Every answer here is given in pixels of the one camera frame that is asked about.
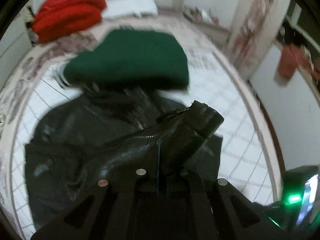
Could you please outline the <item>red quilted duvet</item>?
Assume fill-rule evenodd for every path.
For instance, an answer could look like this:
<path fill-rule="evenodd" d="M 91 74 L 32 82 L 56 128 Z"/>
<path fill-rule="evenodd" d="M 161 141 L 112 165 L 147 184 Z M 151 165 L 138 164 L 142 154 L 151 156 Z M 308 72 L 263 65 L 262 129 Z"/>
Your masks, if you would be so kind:
<path fill-rule="evenodd" d="M 32 22 L 39 43 L 84 31 L 102 20 L 105 0 L 45 0 Z"/>

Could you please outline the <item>floral pink bed cover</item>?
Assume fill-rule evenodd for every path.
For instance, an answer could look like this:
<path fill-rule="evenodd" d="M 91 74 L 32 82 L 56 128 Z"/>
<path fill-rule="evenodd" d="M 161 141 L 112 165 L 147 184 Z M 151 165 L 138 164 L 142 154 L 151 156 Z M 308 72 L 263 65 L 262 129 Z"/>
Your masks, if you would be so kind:
<path fill-rule="evenodd" d="M 24 53 L 1 91 L 1 208 L 20 239 L 30 239 L 35 233 L 24 180 L 24 146 L 51 108 L 80 95 L 77 88 L 60 88 L 50 71 L 76 53 L 92 49 L 109 31 L 118 28 L 155 30 L 175 36 L 188 57 L 190 83 L 185 91 L 167 92 L 171 99 L 208 102 L 208 97 L 195 89 L 212 91 L 219 81 L 228 79 L 216 58 L 218 49 L 209 38 L 182 15 L 168 11 L 156 17 L 104 21 Z"/>

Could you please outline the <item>green varsity jacket folded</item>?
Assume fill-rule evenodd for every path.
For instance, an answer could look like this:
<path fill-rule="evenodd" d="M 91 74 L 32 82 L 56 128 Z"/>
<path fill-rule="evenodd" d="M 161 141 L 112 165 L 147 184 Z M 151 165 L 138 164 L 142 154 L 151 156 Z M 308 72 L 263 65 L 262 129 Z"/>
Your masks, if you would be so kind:
<path fill-rule="evenodd" d="M 168 33 L 114 29 L 93 51 L 83 51 L 53 69 L 62 88 L 103 91 L 145 88 L 185 89 L 189 85 L 187 56 Z"/>

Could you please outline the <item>pink floral curtain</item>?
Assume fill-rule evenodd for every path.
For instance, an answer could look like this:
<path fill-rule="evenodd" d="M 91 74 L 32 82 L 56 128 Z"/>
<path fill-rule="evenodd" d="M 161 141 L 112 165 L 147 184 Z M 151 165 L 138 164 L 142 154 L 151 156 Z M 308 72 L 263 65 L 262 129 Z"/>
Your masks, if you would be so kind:
<path fill-rule="evenodd" d="M 274 42 L 290 0 L 239 0 L 226 53 L 248 81 Z"/>

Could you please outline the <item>white bedside table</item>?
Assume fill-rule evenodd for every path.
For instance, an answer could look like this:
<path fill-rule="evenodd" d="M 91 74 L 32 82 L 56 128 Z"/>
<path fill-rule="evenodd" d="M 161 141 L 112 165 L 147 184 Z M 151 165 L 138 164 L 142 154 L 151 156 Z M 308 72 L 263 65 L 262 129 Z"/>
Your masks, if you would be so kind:
<path fill-rule="evenodd" d="M 211 11 L 184 6 L 183 15 L 207 35 L 214 44 L 219 47 L 226 45 L 229 31 L 219 24 L 219 20 L 211 14 Z"/>

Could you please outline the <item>red garment on ledge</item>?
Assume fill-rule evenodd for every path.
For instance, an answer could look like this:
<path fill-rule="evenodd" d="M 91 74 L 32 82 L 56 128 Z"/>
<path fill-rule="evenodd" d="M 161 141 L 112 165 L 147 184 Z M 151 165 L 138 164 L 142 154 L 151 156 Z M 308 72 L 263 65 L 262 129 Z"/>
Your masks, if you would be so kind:
<path fill-rule="evenodd" d="M 293 43 L 283 45 L 275 79 L 280 84 L 286 84 L 299 68 L 306 71 L 316 82 L 319 81 L 319 72 L 314 67 L 308 48 L 304 45 L 297 46 Z"/>

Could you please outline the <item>black leather jacket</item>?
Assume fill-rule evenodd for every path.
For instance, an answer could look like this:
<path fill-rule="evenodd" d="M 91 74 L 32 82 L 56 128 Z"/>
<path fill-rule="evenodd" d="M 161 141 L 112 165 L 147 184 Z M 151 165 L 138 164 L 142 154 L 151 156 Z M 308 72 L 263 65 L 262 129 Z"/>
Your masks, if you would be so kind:
<path fill-rule="evenodd" d="M 216 179 L 224 118 L 205 103 L 186 107 L 156 92 L 86 91 L 51 109 L 25 146 L 25 182 L 36 229 L 106 179 L 153 169 L 189 168 Z"/>

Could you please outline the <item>white pillow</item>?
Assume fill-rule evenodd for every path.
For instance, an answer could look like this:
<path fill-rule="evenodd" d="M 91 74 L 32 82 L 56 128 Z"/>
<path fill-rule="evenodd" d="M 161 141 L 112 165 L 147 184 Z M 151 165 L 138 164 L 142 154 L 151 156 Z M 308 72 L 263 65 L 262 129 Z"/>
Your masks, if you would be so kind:
<path fill-rule="evenodd" d="M 158 8 L 155 0 L 109 0 L 107 8 L 101 12 L 105 20 L 144 15 L 157 16 Z"/>

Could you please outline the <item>white diamond pattern mat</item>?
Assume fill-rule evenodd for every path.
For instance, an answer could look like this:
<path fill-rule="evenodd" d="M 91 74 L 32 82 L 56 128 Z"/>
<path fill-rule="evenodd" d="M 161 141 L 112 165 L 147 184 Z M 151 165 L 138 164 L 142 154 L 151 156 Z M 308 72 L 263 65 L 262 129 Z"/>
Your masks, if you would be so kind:
<path fill-rule="evenodd" d="M 168 99 L 184 105 L 201 101 L 214 107 L 224 117 L 217 130 L 222 141 L 219 178 L 231 182 L 246 198 L 263 205 L 275 202 L 281 194 L 280 169 L 272 143 L 264 143 L 270 130 L 259 102 L 234 76 L 218 51 L 188 49 L 190 83 L 183 91 L 161 92 Z M 12 148 L 11 183 L 14 211 L 23 239 L 30 239 L 36 229 L 28 204 L 24 178 L 24 146 L 31 140 L 39 120 L 53 107 L 80 95 L 76 88 L 62 89 L 52 76 L 52 69 L 71 58 L 57 56 L 44 63 L 32 84 L 18 117 Z"/>

